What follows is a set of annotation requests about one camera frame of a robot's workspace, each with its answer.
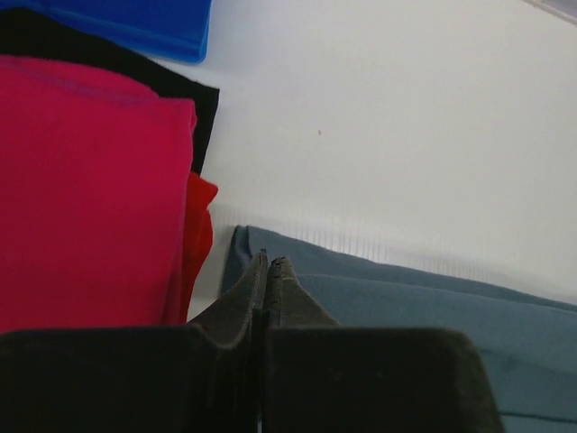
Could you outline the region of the grey blue t shirt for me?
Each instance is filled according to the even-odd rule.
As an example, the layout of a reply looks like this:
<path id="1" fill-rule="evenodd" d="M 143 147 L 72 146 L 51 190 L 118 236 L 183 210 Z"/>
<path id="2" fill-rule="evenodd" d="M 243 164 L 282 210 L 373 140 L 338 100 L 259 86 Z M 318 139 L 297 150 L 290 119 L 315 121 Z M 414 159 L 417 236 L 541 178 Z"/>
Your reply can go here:
<path id="1" fill-rule="evenodd" d="M 480 281 L 380 264 L 254 226 L 235 228 L 230 288 L 258 252 L 288 258 L 304 289 L 348 327 L 445 327 L 479 348 L 509 432 L 576 429 L 576 307 Z"/>

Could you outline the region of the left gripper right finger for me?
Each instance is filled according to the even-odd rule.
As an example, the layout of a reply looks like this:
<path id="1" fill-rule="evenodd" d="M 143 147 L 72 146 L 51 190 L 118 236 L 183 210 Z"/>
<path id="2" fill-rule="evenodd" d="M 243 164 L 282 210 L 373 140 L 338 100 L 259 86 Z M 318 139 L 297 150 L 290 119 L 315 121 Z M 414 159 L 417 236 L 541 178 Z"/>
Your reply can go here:
<path id="1" fill-rule="evenodd" d="M 480 354 L 433 327 L 344 327 L 301 286 L 291 262 L 267 277 L 262 428 L 266 432 L 500 432 Z"/>

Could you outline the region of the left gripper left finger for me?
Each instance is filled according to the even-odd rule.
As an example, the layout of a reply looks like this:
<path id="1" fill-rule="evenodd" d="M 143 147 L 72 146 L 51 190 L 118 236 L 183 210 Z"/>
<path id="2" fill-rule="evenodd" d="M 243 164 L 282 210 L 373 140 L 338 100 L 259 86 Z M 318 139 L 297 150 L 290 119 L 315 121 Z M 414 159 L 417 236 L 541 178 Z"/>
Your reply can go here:
<path id="1" fill-rule="evenodd" d="M 4 432 L 254 432 L 257 254 L 184 325 L 36 329 L 1 337 Z"/>

